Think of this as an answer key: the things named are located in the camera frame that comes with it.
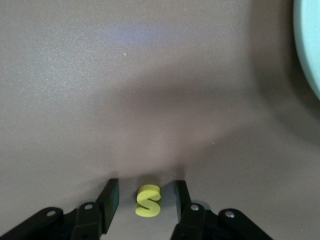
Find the yellow letter s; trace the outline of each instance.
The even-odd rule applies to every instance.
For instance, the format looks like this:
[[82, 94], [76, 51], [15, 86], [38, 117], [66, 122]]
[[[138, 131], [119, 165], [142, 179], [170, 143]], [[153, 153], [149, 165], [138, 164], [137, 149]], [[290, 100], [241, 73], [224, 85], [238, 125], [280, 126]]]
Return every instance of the yellow letter s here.
[[135, 213], [141, 217], [155, 217], [160, 212], [160, 187], [152, 184], [139, 188], [136, 196]]

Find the light blue bowl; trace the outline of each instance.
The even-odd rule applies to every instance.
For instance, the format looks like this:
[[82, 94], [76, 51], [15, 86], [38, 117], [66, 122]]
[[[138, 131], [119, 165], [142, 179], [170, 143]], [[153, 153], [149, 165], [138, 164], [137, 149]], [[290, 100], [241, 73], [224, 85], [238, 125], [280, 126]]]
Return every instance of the light blue bowl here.
[[320, 0], [294, 0], [293, 27], [304, 75], [320, 99]]

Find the yellow foam piece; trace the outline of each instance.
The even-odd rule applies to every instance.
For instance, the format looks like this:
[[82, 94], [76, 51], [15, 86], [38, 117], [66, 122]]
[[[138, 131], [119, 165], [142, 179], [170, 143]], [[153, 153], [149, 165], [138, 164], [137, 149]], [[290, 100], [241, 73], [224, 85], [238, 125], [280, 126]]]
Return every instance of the yellow foam piece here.
[[152, 184], [143, 185], [139, 188], [136, 196], [135, 213], [138, 216], [151, 218], [160, 213], [160, 187]]

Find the teal object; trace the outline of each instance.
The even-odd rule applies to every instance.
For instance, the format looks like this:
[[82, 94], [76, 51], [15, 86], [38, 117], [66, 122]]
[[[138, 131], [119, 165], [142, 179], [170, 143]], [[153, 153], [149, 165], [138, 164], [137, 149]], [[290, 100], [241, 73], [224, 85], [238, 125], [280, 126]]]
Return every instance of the teal object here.
[[304, 75], [320, 99], [320, 0], [294, 0], [293, 28]]

